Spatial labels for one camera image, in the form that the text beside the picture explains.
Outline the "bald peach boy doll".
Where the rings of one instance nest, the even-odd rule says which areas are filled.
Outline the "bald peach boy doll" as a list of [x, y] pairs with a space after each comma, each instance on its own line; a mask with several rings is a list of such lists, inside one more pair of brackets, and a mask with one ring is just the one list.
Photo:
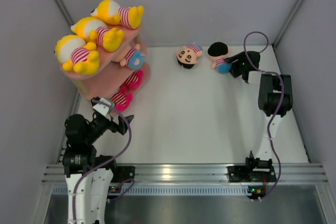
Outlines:
[[122, 67], [138, 70], [145, 62], [145, 54], [141, 51], [140, 44], [135, 46], [127, 45], [117, 56], [112, 59]]

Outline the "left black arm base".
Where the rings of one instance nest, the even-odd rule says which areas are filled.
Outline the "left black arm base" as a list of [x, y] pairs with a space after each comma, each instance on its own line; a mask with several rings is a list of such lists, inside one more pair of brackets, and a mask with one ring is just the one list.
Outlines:
[[134, 166], [118, 166], [112, 170], [113, 179], [112, 183], [121, 183], [127, 179], [134, 178], [135, 167]]

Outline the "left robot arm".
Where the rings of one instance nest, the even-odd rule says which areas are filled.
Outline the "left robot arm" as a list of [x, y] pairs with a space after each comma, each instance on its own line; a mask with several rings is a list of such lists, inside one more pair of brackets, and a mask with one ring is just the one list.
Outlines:
[[108, 194], [124, 194], [124, 183], [134, 183], [133, 166], [119, 166], [113, 156], [97, 155], [94, 142], [109, 130], [125, 135], [134, 116], [118, 123], [94, 112], [88, 121], [73, 114], [65, 121], [67, 147], [62, 164], [68, 189], [68, 223], [104, 223]]

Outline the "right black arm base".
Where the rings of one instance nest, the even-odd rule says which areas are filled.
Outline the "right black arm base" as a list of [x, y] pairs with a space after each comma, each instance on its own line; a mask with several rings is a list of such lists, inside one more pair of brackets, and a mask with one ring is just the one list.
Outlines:
[[272, 159], [254, 158], [252, 151], [245, 158], [245, 164], [230, 165], [227, 172], [231, 183], [268, 183], [277, 180]]

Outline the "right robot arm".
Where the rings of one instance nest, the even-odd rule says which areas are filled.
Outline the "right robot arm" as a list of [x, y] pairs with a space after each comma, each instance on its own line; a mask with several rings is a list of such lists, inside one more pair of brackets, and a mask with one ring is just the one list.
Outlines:
[[263, 176], [264, 169], [271, 166], [272, 158], [278, 157], [274, 153], [274, 138], [282, 119], [292, 109], [291, 76], [260, 70], [260, 53], [256, 51], [243, 51], [227, 58], [226, 62], [231, 65], [230, 74], [234, 78], [241, 76], [246, 83], [249, 83], [249, 74], [252, 71], [261, 74], [258, 108], [264, 113], [264, 129], [250, 151], [248, 160], [251, 164], [245, 167], [247, 178], [258, 180]]

